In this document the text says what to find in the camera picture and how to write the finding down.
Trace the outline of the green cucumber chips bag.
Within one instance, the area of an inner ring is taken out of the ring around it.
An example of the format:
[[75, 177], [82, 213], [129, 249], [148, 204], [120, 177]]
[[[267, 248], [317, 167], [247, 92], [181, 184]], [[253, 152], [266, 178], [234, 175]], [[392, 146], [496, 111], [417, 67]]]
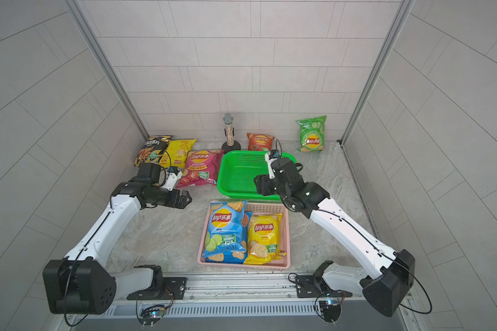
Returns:
[[325, 147], [325, 122], [326, 116], [301, 119], [297, 121], [300, 126], [300, 147], [303, 153], [320, 152]]

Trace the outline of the light blue chips bag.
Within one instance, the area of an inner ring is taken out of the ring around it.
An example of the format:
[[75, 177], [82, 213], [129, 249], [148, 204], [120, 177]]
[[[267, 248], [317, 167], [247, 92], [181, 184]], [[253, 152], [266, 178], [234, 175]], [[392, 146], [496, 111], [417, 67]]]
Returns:
[[201, 258], [206, 263], [243, 264], [247, 258], [246, 201], [212, 202]]

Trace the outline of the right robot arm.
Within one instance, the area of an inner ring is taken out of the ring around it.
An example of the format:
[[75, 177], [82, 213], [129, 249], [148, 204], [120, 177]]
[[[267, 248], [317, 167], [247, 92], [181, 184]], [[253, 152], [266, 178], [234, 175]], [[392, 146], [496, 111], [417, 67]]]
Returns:
[[265, 155], [268, 174], [254, 182], [258, 194], [277, 195], [292, 212], [299, 212], [324, 228], [360, 263], [343, 267], [332, 261], [322, 263], [313, 273], [313, 285], [322, 296], [341, 291], [362, 295], [385, 317], [392, 317], [414, 285], [414, 256], [395, 251], [356, 223], [336, 200], [314, 182], [305, 182], [300, 164], [279, 157], [276, 150]]

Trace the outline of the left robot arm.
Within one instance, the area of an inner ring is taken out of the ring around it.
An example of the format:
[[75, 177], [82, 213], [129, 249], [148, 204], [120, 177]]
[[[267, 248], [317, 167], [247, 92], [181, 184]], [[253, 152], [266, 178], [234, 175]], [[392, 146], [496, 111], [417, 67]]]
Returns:
[[182, 171], [140, 164], [138, 174], [121, 182], [92, 228], [64, 258], [43, 269], [52, 314], [102, 314], [115, 299], [156, 298], [165, 286], [160, 266], [145, 265], [118, 274], [106, 270], [107, 260], [129, 222], [141, 210], [165, 206], [184, 209], [192, 198], [176, 188]]

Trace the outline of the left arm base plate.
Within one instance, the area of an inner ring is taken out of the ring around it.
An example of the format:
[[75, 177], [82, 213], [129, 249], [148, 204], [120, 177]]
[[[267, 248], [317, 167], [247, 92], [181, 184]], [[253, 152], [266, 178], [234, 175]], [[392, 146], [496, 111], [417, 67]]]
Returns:
[[145, 290], [134, 292], [127, 300], [182, 300], [186, 291], [186, 277], [154, 278], [153, 283]]

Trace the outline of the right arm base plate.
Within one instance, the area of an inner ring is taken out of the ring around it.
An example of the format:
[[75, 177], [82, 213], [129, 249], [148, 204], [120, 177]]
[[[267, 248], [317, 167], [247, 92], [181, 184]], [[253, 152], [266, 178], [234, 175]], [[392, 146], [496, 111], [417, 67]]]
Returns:
[[315, 299], [319, 295], [331, 298], [349, 298], [353, 296], [352, 293], [347, 291], [331, 290], [328, 287], [320, 289], [320, 286], [316, 285], [315, 279], [312, 275], [298, 275], [296, 273], [290, 273], [288, 280], [291, 283], [294, 283], [296, 295], [299, 299]]

